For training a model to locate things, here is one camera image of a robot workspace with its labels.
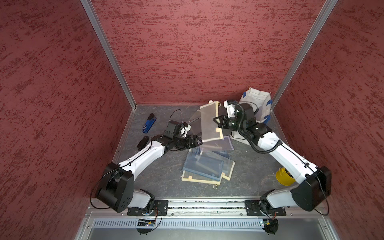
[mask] gray metal panel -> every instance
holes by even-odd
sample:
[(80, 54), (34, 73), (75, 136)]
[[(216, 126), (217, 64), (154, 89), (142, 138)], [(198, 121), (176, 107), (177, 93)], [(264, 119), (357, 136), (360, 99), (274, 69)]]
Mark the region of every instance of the gray metal panel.
[(312, 28), (310, 29), (307, 37), (304, 40), (303, 45), (301, 46), (298, 54), (296, 55), (296, 58), (294, 59), (291, 67), (289, 68), (283, 82), (281, 83), (279, 89), (277, 89), (277, 92), (276, 92), (275, 96), (273, 97), (272, 109), (276, 106), (279, 99), (283, 95), (285, 88), (288, 86), (289, 82), (291, 81), (297, 68), (300, 66), (300, 64), (301, 64), (302, 60), (304, 59), (305, 55), (307, 54), (308, 50), (311, 48), (312, 43), (314, 42), (317, 35), (319, 34), (321, 28), (323, 27), (325, 21), (327, 20), (328, 16), (332, 12), (332, 9), (336, 5), (337, 1), (338, 0), (326, 0), (325, 1), (323, 7), (320, 10), (319, 15), (317, 16), (315, 22), (312, 25)]
[(97, 37), (99, 38), (99, 41), (105, 51), (105, 54), (107, 55), (109, 62), (111, 63), (111, 66), (113, 70), (115, 71), (115, 74), (120, 82), (120, 85), (122, 89), (124, 90), (125, 95), (127, 96), (127, 99), (132, 107), (132, 109), (136, 108), (136, 102), (133, 99), (132, 93), (129, 90), (127, 81), (125, 80), (125, 77), (121, 71), (121, 68), (119, 66), (119, 63), (117, 62), (117, 59), (115, 57), (115, 54), (113, 53), (113, 50), (111, 46), (109, 45), (107, 36), (104, 33), (103, 28), (101, 27), (99, 18), (97, 17), (97, 14), (93, 8), (93, 5), (90, 0), (80, 0), (85, 12), (88, 15), (89, 20), (91, 21), (91, 24), (96, 32)]
[[(185, 229), (204, 229), (204, 230), (248, 230), (261, 231), (264, 227), (260, 218), (243, 219), (243, 218), (163, 218), (157, 229), (165, 228), (185, 228)], [(152, 228), (137, 227), (137, 218), (96, 218), (92, 228)]]
[(266, 232), (252, 232), (231, 229), (223, 231), (217, 230), (195, 230), (185, 228), (157, 228), (147, 236), (139, 235), (136, 229), (132, 228), (92, 228), (90, 240), (121, 240), (121, 239), (168, 239), (168, 240), (324, 240), (324, 236), (319, 221), (317, 219), (279, 219), (279, 229), (276, 235)]

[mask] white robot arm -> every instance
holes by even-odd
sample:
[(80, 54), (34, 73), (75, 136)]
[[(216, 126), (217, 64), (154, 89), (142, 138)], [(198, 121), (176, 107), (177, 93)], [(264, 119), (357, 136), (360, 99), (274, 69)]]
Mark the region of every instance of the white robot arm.
[(169, 121), (164, 134), (153, 137), (141, 151), (118, 165), (110, 163), (104, 170), (96, 197), (117, 212), (127, 207), (143, 209), (143, 212), (153, 209), (153, 195), (133, 189), (133, 182), (146, 167), (167, 151), (173, 148), (182, 151), (201, 145), (198, 136), (187, 136), (190, 128), (186, 122)]
[(237, 131), (255, 152), (273, 156), (299, 183), (296, 187), (272, 190), (263, 195), (260, 201), (262, 212), (273, 213), (275, 209), (290, 206), (312, 211), (330, 195), (331, 172), (328, 168), (318, 168), (283, 143), (265, 124), (257, 123), (250, 104), (228, 100), (224, 107), (227, 116), (214, 118), (218, 126)]
[[(254, 149), (261, 154), (270, 154), (292, 175), (296, 187), (272, 190), (260, 199), (260, 211), (272, 214), (280, 207), (299, 206), (312, 211), (331, 192), (331, 172), (326, 167), (318, 168), (283, 143), (263, 123), (256, 123), (252, 107), (247, 103), (225, 101), (228, 116), (213, 119), (220, 128), (238, 131)], [(127, 207), (148, 211), (153, 208), (154, 197), (144, 190), (134, 190), (133, 181), (153, 161), (168, 150), (197, 147), (201, 140), (194, 135), (187, 136), (190, 126), (186, 123), (169, 121), (163, 135), (151, 142), (131, 158), (119, 163), (110, 163), (97, 188), (96, 197), (117, 212)]]

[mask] translucent sheet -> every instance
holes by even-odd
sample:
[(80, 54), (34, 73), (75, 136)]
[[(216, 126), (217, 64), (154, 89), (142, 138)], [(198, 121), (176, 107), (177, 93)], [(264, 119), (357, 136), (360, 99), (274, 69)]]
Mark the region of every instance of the translucent sheet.
[(231, 138), (225, 136), (224, 139), (205, 142), (200, 146), (201, 151), (225, 151), (233, 150)]
[(197, 135), (201, 137), (201, 119), (197, 118), (195, 120), (192, 120), (188, 122), (189, 125), (191, 125), (191, 130), (189, 130), (189, 135)]
[(201, 156), (206, 156), (211, 159), (223, 161), (222, 177), (226, 180), (231, 180), (233, 167), (235, 166), (234, 161), (215, 152), (201, 152)]
[(220, 181), (223, 165), (224, 162), (222, 160), (188, 152), (183, 170)]
[(215, 181), (213, 179), (210, 179), (208, 177), (204, 177), (201, 175), (198, 175), (196, 173), (183, 171), (183, 175), (181, 176), (181, 181), (187, 181), (187, 182), (201, 182), (201, 183), (207, 183), (207, 184), (216, 184), (220, 185), (221, 179), (219, 181)]
[(201, 111), (201, 139), (203, 142), (223, 139), (221, 128), (214, 122), (218, 117), (218, 101), (200, 107)]
[(228, 154), (228, 151), (214, 151), (214, 153), (217, 153), (218, 155), (231, 159), (231, 155)]

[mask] black cable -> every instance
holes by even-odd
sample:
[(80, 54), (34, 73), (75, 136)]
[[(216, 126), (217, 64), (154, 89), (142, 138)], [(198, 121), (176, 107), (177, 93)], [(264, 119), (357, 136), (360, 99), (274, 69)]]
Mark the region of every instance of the black cable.
[(150, 150), (151, 147), (152, 147), (152, 140), (151, 140), (151, 145), (149, 146), (149, 148), (148, 148), (147, 150), (145, 150), (142, 154), (140, 154), (140, 155), (138, 155), (137, 157), (135, 157), (135, 159), (133, 159), (132, 161), (130, 161), (130, 162), (127, 163), (126, 165), (124, 165), (124, 166), (120, 166), (120, 167), (125, 167), (125, 166), (127, 166), (127, 165), (131, 165), (131, 163), (132, 163), (133, 161), (135, 161), (135, 160), (138, 159), (141, 155), (143, 155), (143, 154), (146, 153), (148, 150)]
[[(290, 151), (293, 155), (295, 155), (295, 157), (297, 157), (303, 164), (305, 164), (305, 163), (303, 162), (303, 160), (302, 160), (301, 158), (299, 158), (294, 152), (292, 152), (291, 150), (289, 150), (288, 148), (286, 148), (284, 145), (283, 145), (283, 147), (284, 147), (286, 150)], [(328, 216), (328, 214), (329, 214), (329, 203), (328, 203), (328, 200), (327, 200), (327, 196), (325, 195), (325, 193), (324, 193), (324, 191), (323, 191), (323, 186), (321, 185), (320, 179), (319, 179), (319, 177), (318, 177), (317, 175), (316, 175), (316, 178), (317, 178), (317, 181), (319, 182), (321, 192), (322, 192), (323, 195), (324, 195), (325, 202), (327, 203), (328, 211), (327, 211), (326, 214), (322, 214), (321, 212), (317, 211), (316, 209), (314, 209), (314, 210), (315, 210), (316, 212), (318, 212), (319, 214), (323, 215), (323, 216)]]
[[(140, 154), (139, 156), (137, 156), (135, 159), (133, 159), (132, 161), (130, 161), (130, 162), (127, 163), (126, 165), (124, 165), (124, 166), (120, 166), (120, 167), (122, 168), (122, 167), (125, 167), (125, 166), (130, 165), (133, 161), (135, 161), (135, 160), (136, 160), (137, 158), (139, 158), (141, 155), (143, 155), (143, 154), (146, 153), (148, 150), (150, 150), (151, 147), (152, 147), (152, 141), (151, 141), (151, 145), (149, 146), (149, 148), (148, 148), (146, 151), (144, 151), (142, 154)], [(115, 170), (116, 170), (116, 169), (114, 169), (114, 170), (112, 170), (112, 171), (110, 171), (110, 172), (104, 174), (104, 175), (103, 175), (103, 176), (96, 182), (95, 186), (92, 188), (92, 190), (91, 190), (91, 194), (89, 195), (89, 202), (91, 203), (92, 207), (94, 207), (94, 208), (96, 208), (96, 209), (109, 209), (109, 208), (110, 208), (110, 207), (104, 207), (104, 208), (95, 207), (95, 206), (93, 205), (93, 203), (92, 203), (92, 193), (93, 193), (93, 191), (95, 190), (97, 184), (102, 180), (102, 178), (105, 177), (105, 176), (107, 176), (108, 174), (110, 174), (111, 172), (113, 172), (113, 171), (115, 171)]]
[(93, 191), (95, 190), (95, 187), (97, 186), (97, 184), (102, 180), (103, 177), (107, 176), (108, 174), (110, 174), (111, 172), (115, 171), (116, 169), (113, 169), (112, 171), (110, 172), (107, 172), (106, 174), (104, 174), (102, 177), (100, 177), (100, 179), (96, 182), (95, 186), (92, 188), (91, 190), (91, 194), (89, 195), (89, 202), (91, 203), (92, 207), (96, 208), (96, 209), (110, 209), (110, 207), (95, 207), (92, 203), (92, 193)]
[(256, 103), (246, 102), (246, 101), (240, 101), (239, 103), (252, 103), (252, 104), (254, 104), (256, 106), (256, 110), (253, 112), (254, 115), (259, 111), (259, 106), (257, 106)]
[(270, 153), (270, 152), (273, 152), (274, 150), (276, 150), (276, 148), (280, 145), (283, 144), (283, 142), (279, 139), (279, 141), (277, 141), (277, 143), (271, 148), (271, 149), (268, 149), (268, 150), (265, 150), (265, 151), (260, 151), (259, 149), (257, 149), (254, 145), (253, 142), (249, 142), (249, 144), (251, 145), (252, 149), (257, 152), (257, 153), (261, 153), (261, 154), (267, 154), (267, 153)]
[(181, 109), (176, 109), (170, 116), (169, 116), (169, 120), (170, 121), (170, 118), (172, 117), (172, 115), (176, 112), (176, 111), (179, 111), (180, 110), (180, 122), (182, 123), (181, 121)]
[(163, 220), (163, 212), (162, 212), (161, 210), (158, 210), (157, 208), (156, 208), (156, 211), (159, 211), (159, 212), (161, 213), (160, 222), (159, 222), (159, 224), (156, 225), (156, 227), (155, 227), (154, 229), (152, 229), (151, 231), (149, 231), (149, 232), (147, 232), (147, 233), (150, 233), (150, 232), (152, 232), (153, 230), (155, 230), (155, 229), (161, 224), (161, 220)]
[(234, 137), (234, 136), (232, 135), (232, 132), (231, 132), (231, 137), (234, 138), (234, 139), (246, 140), (245, 138)]
[(273, 223), (273, 226), (276, 228), (276, 224), (273, 222), (273, 220), (271, 219), (271, 217), (264, 211), (262, 211), (262, 213), (264, 213), (270, 220), (270, 223), (272, 224)]
[(245, 112), (245, 111), (244, 111), (244, 108), (243, 108), (240, 104), (238, 104), (237, 102), (233, 102), (232, 104), (238, 106), (238, 107), (240, 108), (240, 110), (242, 111), (242, 115), (241, 115), (241, 118), (240, 118), (240, 122), (239, 122), (239, 125), (238, 125), (238, 127), (237, 127), (237, 132), (238, 132), (241, 136), (243, 136), (243, 137), (249, 142), (249, 144), (251, 145), (252, 149), (253, 149), (255, 152), (260, 153), (260, 154), (267, 154), (267, 153), (273, 152), (274, 150), (276, 150), (276, 148), (277, 148), (278, 146), (280, 146), (280, 145), (283, 144), (283, 142), (279, 139), (279, 141), (277, 141), (277, 143), (276, 143), (271, 149), (269, 149), (269, 150), (265, 150), (265, 151), (260, 151), (260, 150), (258, 150), (258, 149), (254, 146), (253, 142), (250, 141), (246, 136), (244, 136), (244, 135), (240, 132), (240, 126), (241, 126), (241, 124), (243, 124), (243, 120), (244, 120), (244, 112)]

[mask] gray marble floor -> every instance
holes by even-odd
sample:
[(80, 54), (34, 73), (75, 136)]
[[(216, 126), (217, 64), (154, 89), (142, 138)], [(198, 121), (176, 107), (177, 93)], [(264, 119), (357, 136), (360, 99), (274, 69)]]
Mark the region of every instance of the gray marble floor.
[[(176, 109), (181, 109), (182, 120), (188, 121), (199, 106), (138, 106), (118, 162), (137, 153), (136, 146), (145, 135), (153, 137), (162, 134), (167, 127), (169, 116)], [(144, 134), (143, 125), (151, 113), (155, 114), (157, 120), (148, 134)], [(172, 120), (180, 120), (179, 111), (172, 116)], [(268, 125), (276, 130), (272, 121)], [(213, 189), (210, 184), (181, 181), (181, 168), (187, 150), (167, 152), (155, 160), (137, 177), (135, 188), (144, 189), (158, 198), (164, 198), (261, 196), (268, 190), (284, 187), (276, 180), (275, 173), (281, 165), (273, 157), (269, 154), (258, 154), (250, 146), (235, 140), (232, 140), (232, 144), (235, 150), (229, 154), (236, 162), (232, 178), (230, 181), (222, 179), (217, 189)]]

